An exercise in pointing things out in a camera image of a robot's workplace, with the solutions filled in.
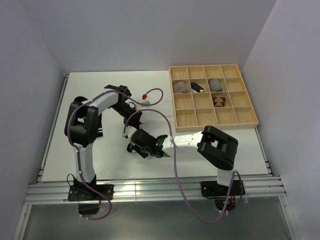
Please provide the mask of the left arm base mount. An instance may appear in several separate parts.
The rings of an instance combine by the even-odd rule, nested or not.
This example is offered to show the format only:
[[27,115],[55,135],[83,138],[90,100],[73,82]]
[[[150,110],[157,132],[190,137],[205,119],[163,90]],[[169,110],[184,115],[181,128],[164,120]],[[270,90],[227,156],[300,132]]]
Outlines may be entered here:
[[82,217],[93,218],[102,205],[102,201],[111,201],[114,194],[113,184],[97,184],[97,177],[87,185],[75,178],[73,174],[67,175],[67,183],[69,185],[69,193],[67,200],[69,202],[79,202],[78,213]]

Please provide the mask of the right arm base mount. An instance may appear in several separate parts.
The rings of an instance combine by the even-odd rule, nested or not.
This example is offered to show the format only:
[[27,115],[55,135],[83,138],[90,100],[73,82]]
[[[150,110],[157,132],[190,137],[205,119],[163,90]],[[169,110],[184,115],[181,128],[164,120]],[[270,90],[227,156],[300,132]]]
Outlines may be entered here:
[[[219,211],[222,211],[226,202],[226,196],[229,187],[219,185],[216,180],[202,181],[200,183],[200,186],[202,197],[209,200],[214,200],[215,207]],[[245,194],[246,192],[243,182],[240,180],[234,180],[232,183],[225,210],[229,212],[235,209],[237,206],[237,197],[244,196]]]

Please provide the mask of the black sock white stripes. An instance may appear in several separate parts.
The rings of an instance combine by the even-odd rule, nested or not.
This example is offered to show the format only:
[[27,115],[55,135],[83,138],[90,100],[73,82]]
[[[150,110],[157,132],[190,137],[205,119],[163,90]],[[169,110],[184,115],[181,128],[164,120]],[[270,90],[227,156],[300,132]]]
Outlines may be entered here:
[[[75,102],[83,103],[85,101],[88,101],[88,99],[84,96],[77,96],[74,99]],[[102,114],[98,116],[98,130],[97,130],[97,137],[103,137],[103,127],[102,127]]]

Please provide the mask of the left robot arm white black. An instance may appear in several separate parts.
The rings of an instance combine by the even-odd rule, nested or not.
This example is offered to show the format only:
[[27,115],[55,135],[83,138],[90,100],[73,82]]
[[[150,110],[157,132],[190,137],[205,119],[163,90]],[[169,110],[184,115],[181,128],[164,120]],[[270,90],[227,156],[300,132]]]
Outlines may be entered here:
[[89,100],[76,97],[69,106],[64,134],[76,156],[76,180],[83,183],[79,194],[86,200],[96,197],[98,188],[93,166],[93,143],[103,136],[102,113],[113,109],[123,117],[125,130],[140,130],[142,116],[127,100],[132,96],[127,86],[107,85],[105,91]]

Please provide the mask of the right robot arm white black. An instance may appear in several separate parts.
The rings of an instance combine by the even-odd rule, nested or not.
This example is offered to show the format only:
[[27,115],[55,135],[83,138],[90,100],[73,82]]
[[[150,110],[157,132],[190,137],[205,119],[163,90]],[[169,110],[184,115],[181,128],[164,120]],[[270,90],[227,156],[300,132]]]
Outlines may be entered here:
[[186,135],[158,137],[130,126],[122,135],[129,140],[127,151],[134,151],[144,159],[199,153],[217,168],[217,191],[227,195],[234,188],[231,178],[239,141],[214,126],[207,125],[202,131]]

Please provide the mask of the beige orange argyle sock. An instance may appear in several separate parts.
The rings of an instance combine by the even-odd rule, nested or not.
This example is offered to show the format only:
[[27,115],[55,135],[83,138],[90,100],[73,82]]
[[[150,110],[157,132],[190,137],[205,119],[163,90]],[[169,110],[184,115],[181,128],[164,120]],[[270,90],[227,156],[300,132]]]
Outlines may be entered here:
[[214,95],[212,101],[215,108],[222,108],[225,106],[226,97],[223,95]]

